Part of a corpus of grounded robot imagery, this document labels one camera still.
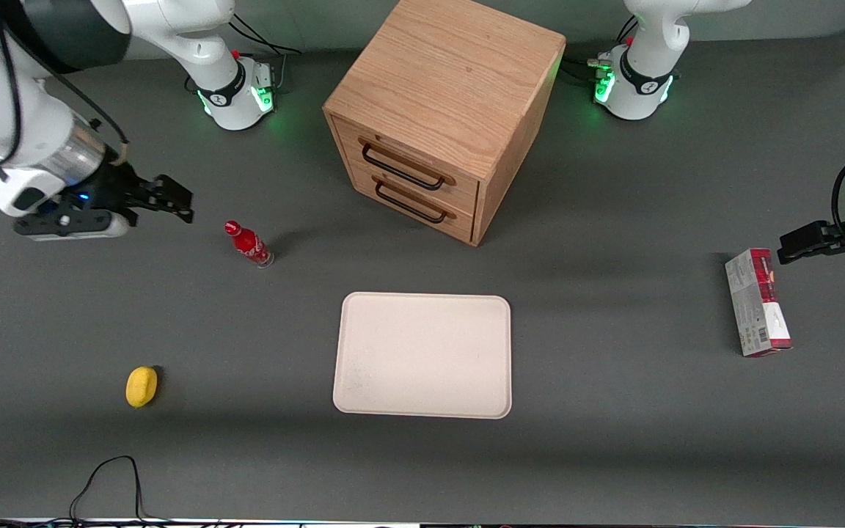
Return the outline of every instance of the red and white box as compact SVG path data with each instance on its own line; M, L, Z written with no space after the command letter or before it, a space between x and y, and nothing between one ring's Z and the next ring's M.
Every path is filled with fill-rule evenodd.
M742 355L758 358L791 347L788 325L775 295L770 249L749 249L725 264Z

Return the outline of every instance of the bottle cap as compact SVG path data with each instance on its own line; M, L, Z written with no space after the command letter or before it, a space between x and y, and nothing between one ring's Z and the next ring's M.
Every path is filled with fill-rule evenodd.
M226 231L227 234L230 235L231 237L235 237L235 236L241 234L242 230L244 230L244 229L241 227L241 225L238 224L238 223L235 223L235 221L233 221L233 220L229 220L229 221L227 221L226 224L224 224L224 231Z

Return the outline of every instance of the black drawer handle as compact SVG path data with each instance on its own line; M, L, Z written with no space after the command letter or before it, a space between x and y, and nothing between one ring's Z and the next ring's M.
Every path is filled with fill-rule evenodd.
M365 143L365 148L363 148L363 150L361 151L361 155L363 156L363 159L365 161L367 161L367 163L372 164L373 166L376 166L376 167L380 167L381 169L389 172L390 174L393 174L393 175L398 176L398 177L402 177L403 180L406 180L409 183L412 183L414 185L419 185L419 187L422 187L426 191L438 191L439 187L442 187L442 184L445 183L445 178L443 178L443 177L439 177L439 181L437 181L436 183L426 183L425 181L420 180L418 177L413 177L413 176L406 174L405 172L399 170L396 167L391 167L388 164L383 163L383 161L375 160L375 159L373 159L373 158L371 158L370 156L367 155L367 153L370 152L370 148L371 148L370 144Z
M376 183L376 189L373 189L373 191L376 193L376 195L378 195L378 197L386 200L389 203L392 203L396 207L402 208L402 210L408 211L408 213L415 214L416 216L422 218L422 220L428 221L429 224L441 224L442 221L445 220L445 211L442 211L442 214L440 214L439 216L429 216L428 214L423 213L421 210L418 210L418 208L409 207L407 204L396 200L396 198L388 197L388 195L383 194L380 191L382 187L384 187L382 181L378 181Z

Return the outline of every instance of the drawer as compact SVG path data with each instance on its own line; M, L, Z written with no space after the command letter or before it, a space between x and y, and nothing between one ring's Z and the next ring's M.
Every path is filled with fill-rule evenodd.
M439 173L399 153L395 148L382 144L378 136L355 124L335 118L334 126L345 156L348 157L348 165L372 174L385 174L388 180L399 180L403 186L416 191L436 206L474 213L478 195L476 180Z
M354 170L353 177L354 188L366 197L371 197L393 210L415 218L432 227L433 230L442 231L450 237L458 238L463 243L472 243L472 228L474 227L472 215L455 208L434 204L426 197L420 197L419 194L406 190L405 186L385 180L366 170Z

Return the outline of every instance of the coca-cola bottle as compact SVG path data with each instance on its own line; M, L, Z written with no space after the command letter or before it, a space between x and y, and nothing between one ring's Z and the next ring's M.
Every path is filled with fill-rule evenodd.
M233 220L224 224L224 231L233 239L237 251L244 254L257 267L265 268L272 264L272 252L269 251L261 238L256 236L256 233L242 227Z

